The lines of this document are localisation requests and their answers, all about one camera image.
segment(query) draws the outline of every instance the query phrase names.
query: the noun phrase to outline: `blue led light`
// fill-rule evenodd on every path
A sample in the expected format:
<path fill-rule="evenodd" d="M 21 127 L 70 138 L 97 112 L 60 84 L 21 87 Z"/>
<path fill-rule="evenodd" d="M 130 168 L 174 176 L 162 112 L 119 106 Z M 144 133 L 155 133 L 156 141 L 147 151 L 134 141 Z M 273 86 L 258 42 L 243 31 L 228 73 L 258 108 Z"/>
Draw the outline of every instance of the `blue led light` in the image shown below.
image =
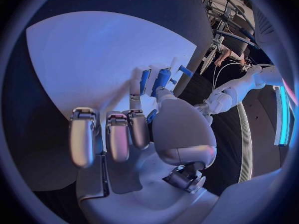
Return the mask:
<path fill-rule="evenodd" d="M 282 100 L 282 129 L 281 129 L 281 137 L 280 137 L 280 144 L 286 145 L 288 140 L 288 129 L 289 129 L 289 122 L 288 122 L 288 102 L 287 102 L 287 95 L 285 88 L 283 86 L 280 87 L 280 93 L 281 93 L 281 100 Z"/>

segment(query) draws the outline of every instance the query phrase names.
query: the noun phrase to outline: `person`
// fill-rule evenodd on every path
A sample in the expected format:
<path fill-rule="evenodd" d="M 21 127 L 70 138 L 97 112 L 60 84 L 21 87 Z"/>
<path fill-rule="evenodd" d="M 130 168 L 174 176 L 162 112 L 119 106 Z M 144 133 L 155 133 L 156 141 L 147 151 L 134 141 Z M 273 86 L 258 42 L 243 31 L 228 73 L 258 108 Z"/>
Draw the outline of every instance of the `person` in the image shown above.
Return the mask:
<path fill-rule="evenodd" d="M 241 56 L 238 56 L 235 52 L 231 51 L 230 49 L 228 49 L 226 46 L 224 45 L 220 45 L 220 56 L 218 57 L 218 59 L 215 61 L 215 66 L 221 66 L 221 63 L 227 58 L 227 57 L 231 57 L 235 60 L 238 60 L 238 63 L 240 63 L 240 67 L 243 68 L 245 65 L 245 58 L 244 58 L 244 54 L 242 54 Z"/>

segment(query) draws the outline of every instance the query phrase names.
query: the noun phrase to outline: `person's arm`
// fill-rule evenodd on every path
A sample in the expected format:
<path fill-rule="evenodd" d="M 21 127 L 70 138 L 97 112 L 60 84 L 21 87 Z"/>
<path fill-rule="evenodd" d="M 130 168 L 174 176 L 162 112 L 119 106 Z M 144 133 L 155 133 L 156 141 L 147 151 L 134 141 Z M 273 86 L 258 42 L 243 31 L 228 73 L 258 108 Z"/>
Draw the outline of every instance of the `person's arm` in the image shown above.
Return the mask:
<path fill-rule="evenodd" d="M 232 51 L 230 49 L 225 49 L 225 51 L 215 61 L 215 66 L 221 66 L 221 63 L 231 54 L 232 54 Z"/>

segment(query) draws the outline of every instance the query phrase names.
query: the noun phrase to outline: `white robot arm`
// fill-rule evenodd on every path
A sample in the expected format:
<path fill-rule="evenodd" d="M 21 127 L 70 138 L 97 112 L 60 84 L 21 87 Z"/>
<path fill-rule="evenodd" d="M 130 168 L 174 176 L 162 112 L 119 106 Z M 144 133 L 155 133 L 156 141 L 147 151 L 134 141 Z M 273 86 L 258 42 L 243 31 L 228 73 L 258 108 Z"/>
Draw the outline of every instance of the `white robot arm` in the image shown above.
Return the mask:
<path fill-rule="evenodd" d="M 283 86 L 282 77 L 274 66 L 262 69 L 257 65 L 248 69 L 242 78 L 231 80 L 214 89 L 204 104 L 194 107 L 205 116 L 226 112 L 241 102 L 248 91 L 261 89 L 265 85 Z"/>

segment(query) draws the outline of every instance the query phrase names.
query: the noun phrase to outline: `person's hand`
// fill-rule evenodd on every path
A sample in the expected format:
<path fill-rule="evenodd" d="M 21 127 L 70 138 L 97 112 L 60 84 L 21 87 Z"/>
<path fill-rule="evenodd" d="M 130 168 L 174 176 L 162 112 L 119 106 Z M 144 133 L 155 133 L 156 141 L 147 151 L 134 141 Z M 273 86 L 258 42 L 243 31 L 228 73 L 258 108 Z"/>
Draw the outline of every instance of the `person's hand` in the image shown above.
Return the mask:
<path fill-rule="evenodd" d="M 221 66 L 221 63 L 222 63 L 221 59 L 218 58 L 218 59 L 215 61 L 215 66 Z"/>

